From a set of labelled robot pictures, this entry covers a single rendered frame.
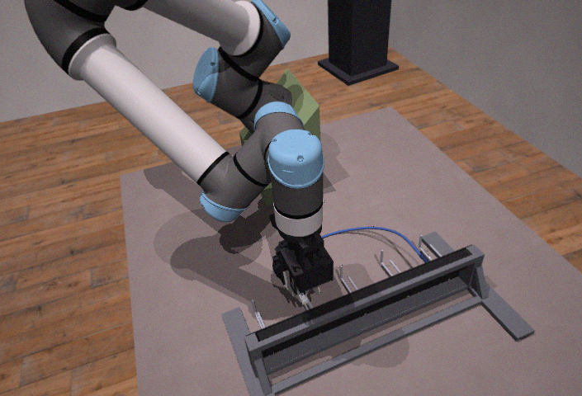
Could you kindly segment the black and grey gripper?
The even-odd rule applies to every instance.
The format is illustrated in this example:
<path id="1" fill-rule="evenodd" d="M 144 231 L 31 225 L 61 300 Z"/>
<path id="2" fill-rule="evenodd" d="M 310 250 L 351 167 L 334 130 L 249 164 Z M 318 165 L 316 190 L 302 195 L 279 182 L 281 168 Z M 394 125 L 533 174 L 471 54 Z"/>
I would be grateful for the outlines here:
<path id="1" fill-rule="evenodd" d="M 321 230 L 322 225 L 308 236 L 294 237 L 278 229 L 278 233 L 286 240 L 280 241 L 275 248 L 272 269 L 301 303 L 301 292 L 307 296 L 310 289 L 313 289 L 320 295 L 319 285 L 334 280 L 334 261 L 324 248 Z"/>

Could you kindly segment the blue network cable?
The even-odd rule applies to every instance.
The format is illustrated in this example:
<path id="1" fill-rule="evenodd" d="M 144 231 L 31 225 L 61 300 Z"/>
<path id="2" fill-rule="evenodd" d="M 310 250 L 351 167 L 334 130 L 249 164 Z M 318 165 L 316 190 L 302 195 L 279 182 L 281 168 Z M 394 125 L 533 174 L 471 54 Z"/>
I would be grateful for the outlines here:
<path id="1" fill-rule="evenodd" d="M 344 230 L 340 230 L 340 231 L 337 231 L 337 232 L 328 233 L 328 234 L 325 234 L 324 236 L 321 236 L 321 237 L 322 238 L 326 238 L 326 237 L 331 236 L 331 235 L 334 235 L 336 233 L 343 233 L 343 232 L 353 231 L 353 230 L 359 230 L 359 229 L 379 229 L 379 230 L 385 230 L 385 231 L 389 231 L 389 232 L 395 233 L 395 234 L 401 236 L 418 253 L 419 257 L 422 260 L 425 258 L 424 255 L 421 254 L 419 252 L 419 250 L 404 235 L 402 235 L 401 233 L 398 233 L 398 232 L 396 232 L 396 231 L 394 231 L 392 229 L 386 229 L 386 228 L 380 228 L 380 227 L 360 227 L 360 228 L 344 229 Z"/>

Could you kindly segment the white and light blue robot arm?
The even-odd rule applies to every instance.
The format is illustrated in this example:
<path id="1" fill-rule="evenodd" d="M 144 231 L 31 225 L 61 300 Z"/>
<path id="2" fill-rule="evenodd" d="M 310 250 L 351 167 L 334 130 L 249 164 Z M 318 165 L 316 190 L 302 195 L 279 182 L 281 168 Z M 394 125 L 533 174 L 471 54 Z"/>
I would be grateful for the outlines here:
<path id="1" fill-rule="evenodd" d="M 319 229 L 325 202 L 322 144 L 304 129 L 291 107 L 291 92 L 260 79 L 291 38 L 260 0 L 24 3 L 50 57 L 72 79 L 84 80 L 197 183 L 210 217 L 235 220 L 272 183 L 274 214 L 269 218 L 276 230 L 304 237 Z M 234 156 L 116 48 L 105 28 L 114 6 L 143 7 L 220 43 L 200 57 L 193 89 L 252 134 Z"/>

